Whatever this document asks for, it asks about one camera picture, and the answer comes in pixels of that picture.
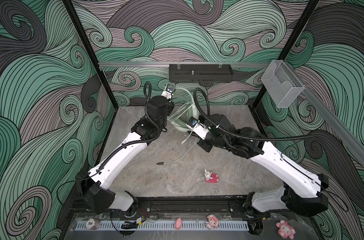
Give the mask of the mint green headphones with cable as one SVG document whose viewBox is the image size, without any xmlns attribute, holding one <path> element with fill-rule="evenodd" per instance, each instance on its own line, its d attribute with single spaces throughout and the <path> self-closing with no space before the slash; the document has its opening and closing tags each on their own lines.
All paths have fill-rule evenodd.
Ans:
<svg viewBox="0 0 364 240">
<path fill-rule="evenodd" d="M 186 92 L 190 96 L 190 99 L 188 100 L 187 98 L 183 97 L 182 94 L 177 93 L 178 90 Z M 182 104 L 182 106 L 176 112 L 168 116 L 167 120 L 178 131 L 187 133 L 189 129 L 186 127 L 186 123 L 188 122 L 189 118 L 199 118 L 199 111 L 195 105 L 194 97 L 190 91 L 182 87 L 176 87 L 173 97 L 184 99 L 186 102 Z"/>
</svg>

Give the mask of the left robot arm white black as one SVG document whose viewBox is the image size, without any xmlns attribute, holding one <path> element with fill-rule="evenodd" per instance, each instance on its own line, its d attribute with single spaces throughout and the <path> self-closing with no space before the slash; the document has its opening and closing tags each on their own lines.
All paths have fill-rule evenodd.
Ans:
<svg viewBox="0 0 364 240">
<path fill-rule="evenodd" d="M 76 186 L 82 200 L 96 214 L 120 210 L 133 215 L 136 198 L 129 192 L 115 193 L 110 186 L 123 168 L 166 130 L 167 117 L 174 108 L 171 99 L 176 87 L 168 84 L 163 93 L 152 96 L 151 83 L 146 82 L 145 115 L 135 123 L 123 142 L 101 163 L 76 175 Z"/>
</svg>

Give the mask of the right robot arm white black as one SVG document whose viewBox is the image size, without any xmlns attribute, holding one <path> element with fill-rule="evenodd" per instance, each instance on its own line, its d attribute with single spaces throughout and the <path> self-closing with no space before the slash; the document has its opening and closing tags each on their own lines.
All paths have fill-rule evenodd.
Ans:
<svg viewBox="0 0 364 240">
<path fill-rule="evenodd" d="M 329 199 L 324 194 L 329 186 L 328 177 L 305 170 L 273 144 L 307 140 L 309 135 L 266 138 L 250 127 L 236 129 L 226 116 L 204 112 L 199 105 L 198 94 L 202 94 L 205 100 L 208 99 L 202 89 L 194 90 L 193 99 L 200 116 L 198 119 L 191 117 L 187 123 L 187 127 L 200 139 L 198 145 L 207 153 L 212 148 L 219 148 L 249 159 L 283 181 L 283 186 L 276 190 L 249 193 L 246 208 L 261 213 L 289 210 L 304 217 L 313 217 L 328 209 Z"/>
</svg>

